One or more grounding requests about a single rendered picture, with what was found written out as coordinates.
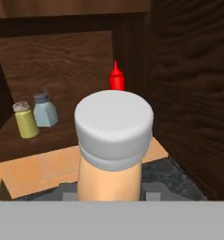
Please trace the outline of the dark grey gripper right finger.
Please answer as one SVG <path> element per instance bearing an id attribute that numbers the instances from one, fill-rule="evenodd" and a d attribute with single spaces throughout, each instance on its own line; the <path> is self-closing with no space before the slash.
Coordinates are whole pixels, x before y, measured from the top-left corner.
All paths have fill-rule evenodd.
<path id="1" fill-rule="evenodd" d="M 148 202 L 185 201 L 187 198 L 171 192 L 162 183 L 142 183 L 141 200 Z"/>

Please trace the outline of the yellow shaker with speckled lid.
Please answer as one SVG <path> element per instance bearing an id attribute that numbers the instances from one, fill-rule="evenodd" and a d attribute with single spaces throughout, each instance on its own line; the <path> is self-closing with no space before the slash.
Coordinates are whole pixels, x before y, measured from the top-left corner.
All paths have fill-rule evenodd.
<path id="1" fill-rule="evenodd" d="M 12 105 L 17 126 L 23 139 L 31 139 L 38 135 L 39 129 L 35 117 L 27 101 L 19 101 Z"/>

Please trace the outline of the dark wood cabinet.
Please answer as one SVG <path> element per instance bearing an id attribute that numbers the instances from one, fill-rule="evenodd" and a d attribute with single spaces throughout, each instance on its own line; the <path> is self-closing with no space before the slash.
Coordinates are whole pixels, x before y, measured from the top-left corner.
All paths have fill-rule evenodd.
<path id="1" fill-rule="evenodd" d="M 0 179 L 14 198 L 77 178 L 74 109 L 124 71 L 142 95 L 151 0 L 0 0 Z M 21 138 L 12 104 L 49 93 L 59 122 Z"/>

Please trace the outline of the tan bottle with white cap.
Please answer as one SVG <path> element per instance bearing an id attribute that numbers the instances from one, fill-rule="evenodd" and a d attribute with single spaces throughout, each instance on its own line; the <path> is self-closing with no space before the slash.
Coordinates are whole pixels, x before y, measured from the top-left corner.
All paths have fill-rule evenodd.
<path id="1" fill-rule="evenodd" d="M 82 154 L 77 199 L 137 201 L 154 123 L 149 103 L 126 91 L 100 91 L 78 103 L 74 120 Z"/>

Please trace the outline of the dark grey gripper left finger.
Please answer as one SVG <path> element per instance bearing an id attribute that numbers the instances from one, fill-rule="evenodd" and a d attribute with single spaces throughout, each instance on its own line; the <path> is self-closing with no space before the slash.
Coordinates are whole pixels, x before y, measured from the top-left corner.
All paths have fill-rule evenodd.
<path id="1" fill-rule="evenodd" d="M 51 193 L 38 197 L 37 201 L 71 202 L 76 200 L 76 195 L 77 195 L 76 183 L 62 183 Z"/>

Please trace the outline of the pale blue shaker, grey lid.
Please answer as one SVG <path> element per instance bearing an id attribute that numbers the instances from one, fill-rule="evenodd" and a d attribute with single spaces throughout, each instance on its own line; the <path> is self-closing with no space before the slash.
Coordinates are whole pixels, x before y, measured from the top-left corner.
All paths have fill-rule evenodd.
<path id="1" fill-rule="evenodd" d="M 58 114 L 54 105 L 50 102 L 47 93 L 34 95 L 34 116 L 39 128 L 50 128 L 57 124 Z"/>

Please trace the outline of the red condiment bottle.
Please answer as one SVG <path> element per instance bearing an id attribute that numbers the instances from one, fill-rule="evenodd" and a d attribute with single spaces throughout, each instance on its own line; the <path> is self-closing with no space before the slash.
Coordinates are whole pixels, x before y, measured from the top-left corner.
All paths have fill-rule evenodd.
<path id="1" fill-rule="evenodd" d="M 118 68 L 117 62 L 113 62 L 113 69 L 110 72 L 110 88 L 111 90 L 125 89 L 125 78 L 123 72 Z"/>

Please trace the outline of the dark wood cabinet door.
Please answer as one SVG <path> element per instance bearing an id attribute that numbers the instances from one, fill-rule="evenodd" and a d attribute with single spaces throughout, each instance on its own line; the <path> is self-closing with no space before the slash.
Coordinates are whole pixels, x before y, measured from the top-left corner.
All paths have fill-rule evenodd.
<path id="1" fill-rule="evenodd" d="M 224 0 L 152 0 L 145 91 L 154 134 L 224 201 Z"/>

